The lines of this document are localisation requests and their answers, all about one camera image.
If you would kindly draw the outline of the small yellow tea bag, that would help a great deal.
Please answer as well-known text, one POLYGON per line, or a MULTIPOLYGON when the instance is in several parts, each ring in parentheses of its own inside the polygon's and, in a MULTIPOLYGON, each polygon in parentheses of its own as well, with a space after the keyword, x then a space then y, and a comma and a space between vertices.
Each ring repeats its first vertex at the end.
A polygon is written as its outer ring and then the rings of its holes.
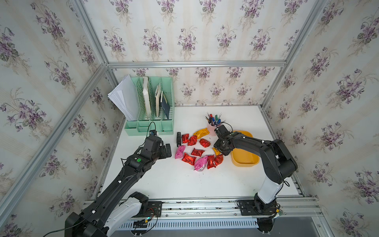
POLYGON ((212 148, 212 150, 215 152, 215 155, 216 156, 219 156, 219 155, 221 155, 222 153, 218 150, 218 149, 216 149, 216 148, 212 148))

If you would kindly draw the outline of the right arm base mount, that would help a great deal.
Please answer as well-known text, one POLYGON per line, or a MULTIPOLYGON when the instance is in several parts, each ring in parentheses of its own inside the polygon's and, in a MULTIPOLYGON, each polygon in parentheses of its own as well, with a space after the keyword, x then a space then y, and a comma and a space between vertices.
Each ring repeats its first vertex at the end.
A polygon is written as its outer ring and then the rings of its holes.
POLYGON ((255 194, 253 199, 238 200, 237 207, 242 216, 275 216, 280 211, 280 204, 277 203, 276 198, 270 203, 264 203, 258 194, 255 194))

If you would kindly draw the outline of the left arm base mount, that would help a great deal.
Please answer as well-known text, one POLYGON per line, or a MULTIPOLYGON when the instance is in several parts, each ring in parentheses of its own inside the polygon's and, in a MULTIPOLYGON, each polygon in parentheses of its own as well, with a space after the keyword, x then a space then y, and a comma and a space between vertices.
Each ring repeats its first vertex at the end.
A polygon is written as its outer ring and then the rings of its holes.
POLYGON ((137 199, 141 204, 139 212, 134 215, 133 218, 161 217, 163 202, 150 200, 146 195, 140 192, 134 192, 129 197, 137 199))

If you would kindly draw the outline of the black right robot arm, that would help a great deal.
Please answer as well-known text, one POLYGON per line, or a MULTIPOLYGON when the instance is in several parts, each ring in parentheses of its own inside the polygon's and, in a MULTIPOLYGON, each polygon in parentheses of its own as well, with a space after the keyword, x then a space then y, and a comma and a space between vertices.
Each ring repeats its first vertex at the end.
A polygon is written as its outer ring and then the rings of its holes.
POLYGON ((284 185, 285 179, 292 176, 298 169, 298 164, 280 139, 273 141, 261 140, 228 131, 224 126, 215 129, 218 140, 214 147, 223 155, 229 155, 233 150, 240 149, 261 158, 265 180, 254 199, 265 205, 272 204, 284 185))

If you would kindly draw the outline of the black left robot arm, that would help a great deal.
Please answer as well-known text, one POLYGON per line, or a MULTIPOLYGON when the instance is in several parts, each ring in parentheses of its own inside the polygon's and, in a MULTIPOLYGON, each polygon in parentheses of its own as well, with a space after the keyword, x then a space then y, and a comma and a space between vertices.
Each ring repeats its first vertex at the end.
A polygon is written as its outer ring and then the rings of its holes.
POLYGON ((157 160, 172 157, 169 144, 156 135, 145 138, 142 147, 130 155, 119 174, 99 197, 80 214, 73 212, 65 221, 65 237, 108 237, 121 223, 140 212, 148 197, 135 192, 129 204, 120 206, 124 195, 149 171, 157 160))

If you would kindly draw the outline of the pink tea bag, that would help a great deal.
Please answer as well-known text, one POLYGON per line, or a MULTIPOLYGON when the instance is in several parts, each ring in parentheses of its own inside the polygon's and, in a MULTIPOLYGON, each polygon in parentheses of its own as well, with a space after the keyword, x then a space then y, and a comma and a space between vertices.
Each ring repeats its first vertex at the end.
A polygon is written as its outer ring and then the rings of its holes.
POLYGON ((177 148, 177 151, 175 153, 175 159, 182 159, 184 157, 184 152, 185 152, 186 146, 180 145, 177 148))
POLYGON ((194 170, 198 172, 203 171, 207 167, 207 164, 208 164, 208 156, 204 156, 195 162, 194 170))

